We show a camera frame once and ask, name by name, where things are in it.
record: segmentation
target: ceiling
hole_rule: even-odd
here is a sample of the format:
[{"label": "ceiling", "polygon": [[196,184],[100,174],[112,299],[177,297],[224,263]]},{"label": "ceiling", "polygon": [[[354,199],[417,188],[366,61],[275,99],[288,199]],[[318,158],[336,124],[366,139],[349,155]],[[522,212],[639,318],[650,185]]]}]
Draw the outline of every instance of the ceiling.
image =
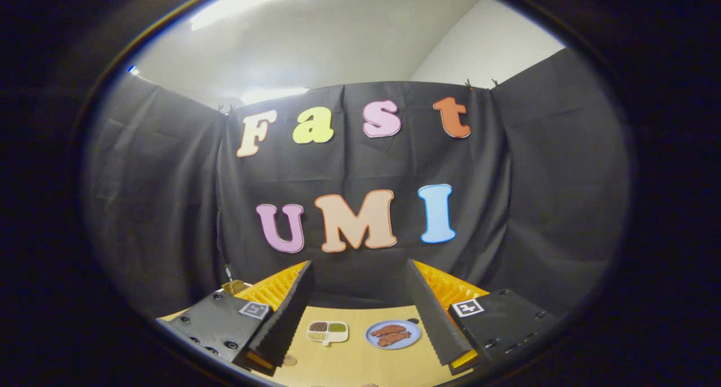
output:
[{"label": "ceiling", "polygon": [[275,0],[192,31],[180,21],[134,61],[211,107],[251,90],[406,81],[479,0]]}]

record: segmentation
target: blue letter i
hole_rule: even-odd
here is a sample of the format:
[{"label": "blue letter i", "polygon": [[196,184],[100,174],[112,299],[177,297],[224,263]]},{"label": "blue letter i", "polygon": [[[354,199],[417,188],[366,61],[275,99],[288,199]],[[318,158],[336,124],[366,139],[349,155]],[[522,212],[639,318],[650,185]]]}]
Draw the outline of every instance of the blue letter i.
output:
[{"label": "blue letter i", "polygon": [[425,243],[440,243],[456,237],[448,220],[448,196],[453,187],[448,184],[433,184],[418,189],[418,197],[425,201],[425,233],[420,240]]}]

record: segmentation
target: wooden table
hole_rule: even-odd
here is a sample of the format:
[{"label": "wooden table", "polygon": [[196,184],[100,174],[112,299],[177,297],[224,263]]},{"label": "wooden table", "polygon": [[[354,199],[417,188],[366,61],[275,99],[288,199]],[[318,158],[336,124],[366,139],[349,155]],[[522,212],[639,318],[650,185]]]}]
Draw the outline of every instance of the wooden table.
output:
[{"label": "wooden table", "polygon": [[[180,315],[169,315],[170,319]],[[417,318],[414,305],[369,310],[342,310],[307,307],[296,330],[288,354],[297,359],[295,366],[278,367],[273,377],[260,373],[288,387],[378,387],[432,386],[465,376],[451,376],[441,366],[421,321],[422,331],[416,343],[404,349],[379,349],[366,341],[366,330],[381,321]],[[348,324],[348,341],[323,346],[306,338],[308,325],[314,321],[342,321]]]}]

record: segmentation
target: foam letter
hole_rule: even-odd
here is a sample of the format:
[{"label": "foam letter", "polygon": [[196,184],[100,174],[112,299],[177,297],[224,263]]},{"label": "foam letter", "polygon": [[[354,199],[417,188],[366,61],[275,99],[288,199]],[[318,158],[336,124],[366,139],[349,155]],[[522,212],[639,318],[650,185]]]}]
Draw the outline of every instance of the foam letter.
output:
[{"label": "foam letter", "polygon": [[331,112],[325,107],[315,107],[301,112],[298,115],[300,124],[293,131],[293,140],[297,143],[324,143],[333,137],[330,128]]},{"label": "foam letter", "polygon": [[275,225],[275,213],[278,209],[275,205],[261,204],[255,207],[255,211],[260,215],[260,223],[263,225],[263,233],[265,240],[278,251],[285,253],[299,252],[305,243],[303,239],[303,227],[301,226],[301,214],[303,207],[298,204],[288,204],[283,206],[283,212],[288,215],[288,222],[291,224],[291,240],[284,241],[278,235],[278,227]]},{"label": "foam letter", "polygon": [[343,197],[337,194],[318,197],[316,207],[323,212],[325,222],[325,243],[322,251],[345,251],[345,242],[340,241],[343,232],[353,248],[358,249],[368,230],[366,247],[371,249],[387,248],[396,244],[398,239],[391,230],[390,205],[393,192],[390,190],[373,190],[366,194],[358,216],[353,214]]},{"label": "foam letter", "polygon": [[461,117],[459,113],[466,113],[465,105],[456,104],[453,97],[445,97],[445,99],[433,104],[434,110],[440,110],[440,119],[443,121],[443,129],[448,135],[454,138],[465,138],[471,135],[471,127],[461,125]]},{"label": "foam letter", "polygon": [[363,132],[371,138],[393,136],[401,130],[401,120],[397,112],[398,106],[391,100],[374,101],[363,108]]},{"label": "foam letter", "polygon": [[418,189],[418,197],[425,201],[425,233],[420,240],[425,243],[440,243],[456,237],[448,220],[448,196],[453,187],[448,184],[434,184]]},{"label": "foam letter", "polygon": [[239,158],[258,153],[255,138],[258,138],[258,143],[265,140],[265,135],[268,133],[268,123],[275,122],[277,117],[278,113],[276,113],[275,110],[269,110],[268,112],[243,118],[245,128],[243,130],[243,137],[240,140],[240,148],[236,153]]}]

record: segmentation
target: black fabric backdrop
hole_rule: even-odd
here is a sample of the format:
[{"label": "black fabric backdrop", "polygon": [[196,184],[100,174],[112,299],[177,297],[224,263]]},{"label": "black fabric backdrop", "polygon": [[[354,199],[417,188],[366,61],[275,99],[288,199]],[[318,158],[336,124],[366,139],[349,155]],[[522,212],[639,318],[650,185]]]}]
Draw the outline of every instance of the black fabric backdrop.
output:
[{"label": "black fabric backdrop", "polygon": [[[443,130],[433,103],[466,105],[467,138]],[[394,136],[363,133],[364,105],[393,100]],[[297,144],[299,113],[332,110],[333,138]],[[242,118],[274,109],[257,154],[238,158]],[[512,287],[556,313],[588,293],[620,240],[630,164],[618,110],[569,49],[494,90],[418,82],[347,84],[239,108],[227,117],[138,77],[125,77],[100,112],[88,148],[87,222],[98,257],[141,312],[167,315],[234,278],[256,282],[299,261],[316,264],[314,305],[409,303],[407,258],[482,287]],[[446,243],[423,243],[417,190],[450,184]],[[398,243],[325,253],[327,194],[356,214],[366,194],[394,192]],[[255,207],[304,207],[305,247],[276,251]]]}]

